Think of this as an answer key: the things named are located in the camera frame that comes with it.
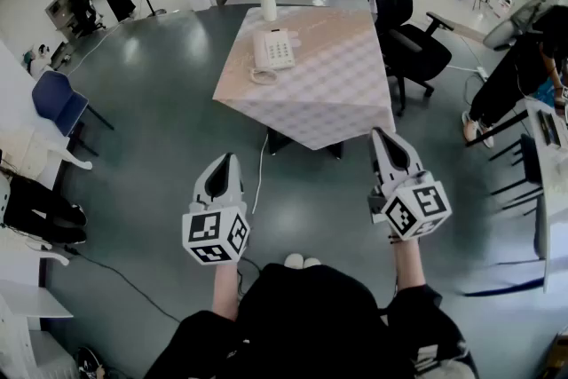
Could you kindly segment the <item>person's right forearm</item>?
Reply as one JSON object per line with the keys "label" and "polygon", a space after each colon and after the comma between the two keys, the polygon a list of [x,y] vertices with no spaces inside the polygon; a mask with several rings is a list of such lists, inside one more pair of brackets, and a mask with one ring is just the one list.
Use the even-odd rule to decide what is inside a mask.
{"label": "person's right forearm", "polygon": [[422,267],[420,244],[417,239],[391,244],[396,267],[395,294],[407,288],[417,288],[426,284]]}

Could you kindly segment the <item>beige telephone handset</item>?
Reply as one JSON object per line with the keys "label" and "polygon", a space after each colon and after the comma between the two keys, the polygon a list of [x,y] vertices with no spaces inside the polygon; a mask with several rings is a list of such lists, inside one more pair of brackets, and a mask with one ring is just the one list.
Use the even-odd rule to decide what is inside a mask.
{"label": "beige telephone handset", "polygon": [[268,69],[270,62],[265,41],[265,32],[256,31],[253,35],[254,60],[256,69]]}

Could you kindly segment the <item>person's left forearm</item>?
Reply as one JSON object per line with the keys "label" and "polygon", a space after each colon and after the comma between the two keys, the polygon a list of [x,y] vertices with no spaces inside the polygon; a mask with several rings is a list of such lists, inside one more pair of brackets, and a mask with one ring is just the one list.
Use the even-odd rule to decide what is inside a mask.
{"label": "person's left forearm", "polygon": [[236,263],[217,265],[212,311],[228,320],[237,320],[239,311],[239,271]]}

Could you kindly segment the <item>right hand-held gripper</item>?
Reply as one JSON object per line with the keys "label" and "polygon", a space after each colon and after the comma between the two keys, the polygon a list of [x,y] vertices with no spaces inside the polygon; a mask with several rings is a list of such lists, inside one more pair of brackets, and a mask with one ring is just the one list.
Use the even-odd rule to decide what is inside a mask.
{"label": "right hand-held gripper", "polygon": [[440,181],[423,171],[422,161],[405,139],[391,131],[373,128],[373,151],[381,189],[367,197],[374,224],[386,221],[395,240],[410,241],[436,231],[452,209]]}

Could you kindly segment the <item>blue chair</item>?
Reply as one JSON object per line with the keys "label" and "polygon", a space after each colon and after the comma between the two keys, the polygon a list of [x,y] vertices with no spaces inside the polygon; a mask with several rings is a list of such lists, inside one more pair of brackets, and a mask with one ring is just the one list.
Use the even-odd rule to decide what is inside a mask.
{"label": "blue chair", "polygon": [[32,101],[40,117],[52,121],[64,137],[99,157],[80,137],[83,129],[81,117],[88,110],[108,129],[114,130],[114,126],[91,106],[83,94],[72,88],[66,75],[45,71],[32,90]]}

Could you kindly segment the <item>black metal chair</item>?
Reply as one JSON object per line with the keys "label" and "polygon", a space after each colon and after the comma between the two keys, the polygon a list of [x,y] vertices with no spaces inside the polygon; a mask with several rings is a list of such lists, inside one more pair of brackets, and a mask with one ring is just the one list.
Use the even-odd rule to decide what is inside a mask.
{"label": "black metal chair", "polygon": [[535,201],[536,205],[533,209],[528,210],[524,213],[525,216],[535,213],[535,231],[533,238],[533,248],[536,257],[543,261],[546,256],[546,235],[544,233],[543,227],[543,179],[540,171],[540,161],[538,157],[537,147],[535,140],[526,133],[520,136],[520,139],[512,143],[511,145],[503,148],[497,154],[494,154],[489,158],[489,162],[495,161],[496,159],[502,157],[506,153],[515,150],[514,155],[517,159],[511,164],[512,167],[518,164],[523,165],[524,177],[520,180],[504,186],[498,190],[491,192],[491,196],[499,195],[507,192],[508,190],[514,189],[516,187],[522,186],[524,184],[531,184],[532,190],[526,193],[522,193],[512,199],[507,205],[501,208],[502,211],[514,209],[520,207],[528,202]]}

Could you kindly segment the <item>white desk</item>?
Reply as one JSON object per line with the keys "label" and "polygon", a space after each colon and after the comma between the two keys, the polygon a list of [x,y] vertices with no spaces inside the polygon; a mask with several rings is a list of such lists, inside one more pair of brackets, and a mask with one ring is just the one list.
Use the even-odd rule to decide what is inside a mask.
{"label": "white desk", "polygon": [[32,90],[36,80],[0,40],[0,151],[7,168],[26,178],[39,178],[50,162],[69,162],[91,170],[91,162],[75,158],[67,139],[36,112]]}
{"label": "white desk", "polygon": [[[552,107],[538,100],[527,99],[525,107],[537,148],[547,216],[544,291],[568,291],[568,127]],[[552,115],[560,146],[546,143],[539,112]]]}

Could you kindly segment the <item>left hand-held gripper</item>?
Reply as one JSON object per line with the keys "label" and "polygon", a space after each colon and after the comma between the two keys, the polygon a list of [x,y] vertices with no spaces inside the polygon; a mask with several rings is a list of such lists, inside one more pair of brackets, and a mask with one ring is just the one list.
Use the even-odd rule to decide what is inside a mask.
{"label": "left hand-held gripper", "polygon": [[[182,246],[200,265],[238,263],[247,246],[250,226],[243,194],[241,165],[227,153],[197,178],[189,212],[182,216]],[[228,206],[206,204],[216,198]]]}

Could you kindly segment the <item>beige telephone base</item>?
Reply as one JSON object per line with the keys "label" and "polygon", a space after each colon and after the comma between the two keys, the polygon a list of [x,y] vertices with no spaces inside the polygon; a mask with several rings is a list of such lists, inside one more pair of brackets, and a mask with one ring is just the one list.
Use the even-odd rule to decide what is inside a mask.
{"label": "beige telephone base", "polygon": [[295,65],[293,48],[287,30],[273,30],[266,33],[264,45],[270,69],[281,70],[292,68]]}

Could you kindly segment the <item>black office chair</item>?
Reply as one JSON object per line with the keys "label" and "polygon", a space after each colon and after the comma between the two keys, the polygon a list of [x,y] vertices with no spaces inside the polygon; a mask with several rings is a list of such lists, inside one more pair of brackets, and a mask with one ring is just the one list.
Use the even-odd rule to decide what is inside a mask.
{"label": "black office chair", "polygon": [[432,12],[427,13],[431,18],[427,29],[412,25],[413,0],[375,0],[375,3],[375,31],[386,74],[398,81],[400,109],[397,115],[401,116],[406,109],[405,80],[422,86],[425,97],[432,95],[434,88],[428,81],[439,75],[452,59],[452,53],[433,34],[438,28],[452,31],[454,27]]}

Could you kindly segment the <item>person's black clothing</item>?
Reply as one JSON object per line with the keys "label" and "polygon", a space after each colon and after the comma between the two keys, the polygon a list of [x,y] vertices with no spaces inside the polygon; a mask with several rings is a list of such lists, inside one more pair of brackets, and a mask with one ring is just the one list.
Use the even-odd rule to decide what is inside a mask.
{"label": "person's black clothing", "polygon": [[440,295],[400,290],[386,308],[326,265],[267,265],[229,320],[185,318],[144,379],[478,379]]}

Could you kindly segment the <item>black table base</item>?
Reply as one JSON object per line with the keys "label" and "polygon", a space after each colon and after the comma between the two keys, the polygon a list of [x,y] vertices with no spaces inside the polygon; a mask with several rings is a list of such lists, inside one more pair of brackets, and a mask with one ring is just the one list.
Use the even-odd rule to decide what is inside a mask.
{"label": "black table base", "polygon": [[[292,138],[286,137],[270,127],[267,128],[267,145],[270,155],[276,155],[283,147],[292,143],[294,143]],[[343,142],[326,146],[325,149],[337,160],[343,158]]]}

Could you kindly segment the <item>pink checkered tablecloth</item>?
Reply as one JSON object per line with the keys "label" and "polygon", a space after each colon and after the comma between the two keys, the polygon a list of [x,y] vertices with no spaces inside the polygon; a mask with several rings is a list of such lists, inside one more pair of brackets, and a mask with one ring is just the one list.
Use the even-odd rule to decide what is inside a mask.
{"label": "pink checkered tablecloth", "polygon": [[[280,6],[276,21],[248,9],[214,91],[214,100],[311,150],[396,129],[390,89],[370,12]],[[274,84],[253,82],[253,37],[288,32],[295,65]]]}

